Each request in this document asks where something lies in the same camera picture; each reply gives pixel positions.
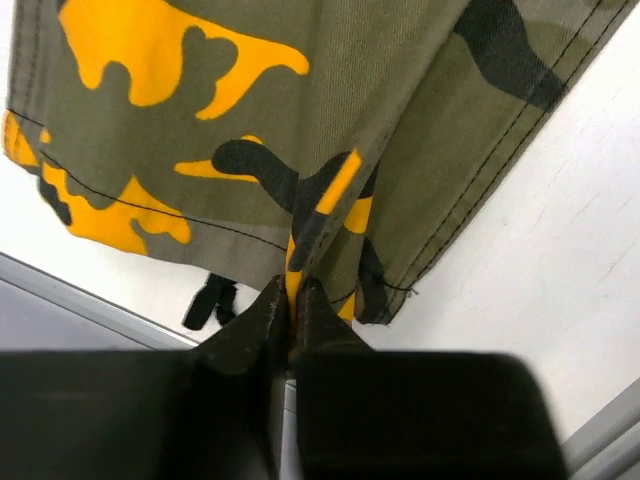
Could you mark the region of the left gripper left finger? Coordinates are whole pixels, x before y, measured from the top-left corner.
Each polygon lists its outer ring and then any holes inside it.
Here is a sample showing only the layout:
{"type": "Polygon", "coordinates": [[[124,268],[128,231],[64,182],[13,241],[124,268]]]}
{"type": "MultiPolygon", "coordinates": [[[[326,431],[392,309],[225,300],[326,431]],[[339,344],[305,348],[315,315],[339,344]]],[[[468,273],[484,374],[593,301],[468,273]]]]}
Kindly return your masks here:
{"type": "Polygon", "coordinates": [[[197,347],[1,356],[5,479],[275,479],[282,277],[197,347]]]}

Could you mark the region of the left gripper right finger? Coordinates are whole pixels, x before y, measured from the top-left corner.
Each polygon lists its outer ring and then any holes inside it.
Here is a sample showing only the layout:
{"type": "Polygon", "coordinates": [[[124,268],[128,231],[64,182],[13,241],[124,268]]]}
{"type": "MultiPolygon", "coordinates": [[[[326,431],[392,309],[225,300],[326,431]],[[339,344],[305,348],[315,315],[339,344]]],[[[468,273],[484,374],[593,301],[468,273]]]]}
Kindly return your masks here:
{"type": "Polygon", "coordinates": [[[296,436],[306,479],[564,479],[541,388],[502,353],[378,351],[297,298],[296,436]]]}

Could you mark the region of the yellow camouflage trousers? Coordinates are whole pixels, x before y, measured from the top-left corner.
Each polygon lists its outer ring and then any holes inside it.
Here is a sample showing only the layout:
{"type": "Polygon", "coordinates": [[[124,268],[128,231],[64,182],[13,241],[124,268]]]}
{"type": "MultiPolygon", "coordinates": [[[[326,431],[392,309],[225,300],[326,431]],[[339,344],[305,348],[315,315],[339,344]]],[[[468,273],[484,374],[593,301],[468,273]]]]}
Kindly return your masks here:
{"type": "Polygon", "coordinates": [[[18,1],[8,158],[74,236],[386,325],[630,1],[18,1]]]}

